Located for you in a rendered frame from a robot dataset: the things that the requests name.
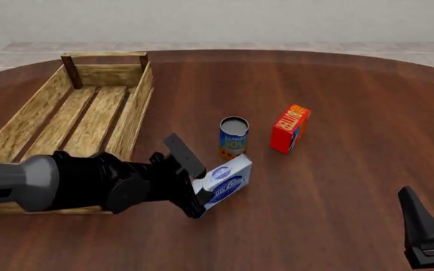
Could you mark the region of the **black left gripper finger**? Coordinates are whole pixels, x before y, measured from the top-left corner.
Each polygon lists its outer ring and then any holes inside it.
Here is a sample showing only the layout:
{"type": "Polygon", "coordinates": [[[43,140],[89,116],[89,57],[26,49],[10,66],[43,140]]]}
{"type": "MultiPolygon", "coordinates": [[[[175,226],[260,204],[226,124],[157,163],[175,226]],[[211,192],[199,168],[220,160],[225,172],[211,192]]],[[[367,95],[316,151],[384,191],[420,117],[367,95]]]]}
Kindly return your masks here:
{"type": "Polygon", "coordinates": [[[200,190],[197,193],[197,199],[199,202],[199,210],[204,210],[206,208],[205,205],[209,202],[209,191],[200,190]]]}

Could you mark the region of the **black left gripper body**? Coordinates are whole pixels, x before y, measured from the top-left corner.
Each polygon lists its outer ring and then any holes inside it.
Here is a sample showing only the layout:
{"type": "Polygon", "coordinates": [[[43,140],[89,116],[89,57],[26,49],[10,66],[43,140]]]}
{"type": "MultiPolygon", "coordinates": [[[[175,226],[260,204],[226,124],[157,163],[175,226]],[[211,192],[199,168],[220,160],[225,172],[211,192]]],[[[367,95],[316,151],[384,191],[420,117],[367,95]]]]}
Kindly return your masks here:
{"type": "Polygon", "coordinates": [[[194,179],[205,177],[205,166],[199,160],[192,162],[188,157],[183,160],[167,157],[165,159],[165,173],[165,189],[168,200],[179,207],[189,218],[203,216],[205,211],[199,210],[199,202],[191,182],[194,179]]]}

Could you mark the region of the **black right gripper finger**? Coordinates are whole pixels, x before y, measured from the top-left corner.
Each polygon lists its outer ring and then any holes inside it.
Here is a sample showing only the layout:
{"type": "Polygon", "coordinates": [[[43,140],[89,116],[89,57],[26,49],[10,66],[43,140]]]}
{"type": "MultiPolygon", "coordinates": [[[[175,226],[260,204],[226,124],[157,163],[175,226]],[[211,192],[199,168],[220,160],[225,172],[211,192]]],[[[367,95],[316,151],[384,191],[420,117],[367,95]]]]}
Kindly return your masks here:
{"type": "Polygon", "coordinates": [[[411,187],[398,192],[405,225],[405,247],[434,249],[434,217],[411,187]]]}

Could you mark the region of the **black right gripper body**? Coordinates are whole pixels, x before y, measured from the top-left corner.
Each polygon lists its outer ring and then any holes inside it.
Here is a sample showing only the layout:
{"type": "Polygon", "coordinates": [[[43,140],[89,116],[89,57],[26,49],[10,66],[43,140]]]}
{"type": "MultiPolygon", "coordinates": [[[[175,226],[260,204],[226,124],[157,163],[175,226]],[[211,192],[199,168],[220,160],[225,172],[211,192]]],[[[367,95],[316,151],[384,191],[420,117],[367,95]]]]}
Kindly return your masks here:
{"type": "Polygon", "coordinates": [[[413,244],[406,239],[405,256],[412,269],[434,268],[434,243],[413,244]]]}

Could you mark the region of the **white cream cheese box blue print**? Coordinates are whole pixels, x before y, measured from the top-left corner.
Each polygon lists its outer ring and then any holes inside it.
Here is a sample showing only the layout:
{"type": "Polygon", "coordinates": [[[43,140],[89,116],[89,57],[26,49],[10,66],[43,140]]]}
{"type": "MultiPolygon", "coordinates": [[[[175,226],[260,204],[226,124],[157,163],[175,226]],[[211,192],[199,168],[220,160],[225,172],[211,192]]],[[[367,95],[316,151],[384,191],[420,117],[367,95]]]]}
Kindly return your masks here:
{"type": "Polygon", "coordinates": [[[249,183],[252,161],[241,154],[225,164],[209,171],[204,178],[194,179],[191,184],[195,195],[200,190],[209,191],[209,202],[205,205],[207,212],[222,200],[242,189],[249,183]]]}

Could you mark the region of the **wooden slat tray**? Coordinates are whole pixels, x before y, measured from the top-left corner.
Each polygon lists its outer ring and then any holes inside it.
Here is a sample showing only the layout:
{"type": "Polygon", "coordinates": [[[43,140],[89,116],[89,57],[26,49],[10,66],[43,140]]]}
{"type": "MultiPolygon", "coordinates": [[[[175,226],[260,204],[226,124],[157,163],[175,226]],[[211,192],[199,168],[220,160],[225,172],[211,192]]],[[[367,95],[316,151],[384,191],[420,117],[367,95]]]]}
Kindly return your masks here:
{"type": "Polygon", "coordinates": [[[0,162],[65,151],[89,157],[104,151],[130,160],[154,90],[144,52],[105,56],[134,64],[77,64],[88,53],[65,53],[61,66],[0,129],[0,162]]]}

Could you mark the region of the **soup tin blue yellow label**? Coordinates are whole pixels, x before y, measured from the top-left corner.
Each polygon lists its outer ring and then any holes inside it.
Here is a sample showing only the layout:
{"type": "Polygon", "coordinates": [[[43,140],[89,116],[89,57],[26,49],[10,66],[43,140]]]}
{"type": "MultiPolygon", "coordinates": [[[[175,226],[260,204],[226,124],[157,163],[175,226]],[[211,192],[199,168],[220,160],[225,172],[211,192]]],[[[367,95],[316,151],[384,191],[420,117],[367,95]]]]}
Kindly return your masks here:
{"type": "Polygon", "coordinates": [[[219,125],[220,153],[226,160],[246,153],[249,123],[241,117],[231,116],[222,119],[219,125]]]}

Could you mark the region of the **red butter box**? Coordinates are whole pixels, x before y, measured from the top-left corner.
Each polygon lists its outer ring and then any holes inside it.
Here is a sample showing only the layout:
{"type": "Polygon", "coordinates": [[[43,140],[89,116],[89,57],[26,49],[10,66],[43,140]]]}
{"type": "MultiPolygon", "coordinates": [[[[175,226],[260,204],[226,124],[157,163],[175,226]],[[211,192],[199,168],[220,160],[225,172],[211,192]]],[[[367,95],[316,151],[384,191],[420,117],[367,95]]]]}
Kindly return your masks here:
{"type": "Polygon", "coordinates": [[[273,126],[270,146],[275,151],[289,154],[304,134],[310,114],[311,110],[300,105],[290,105],[273,126]]]}

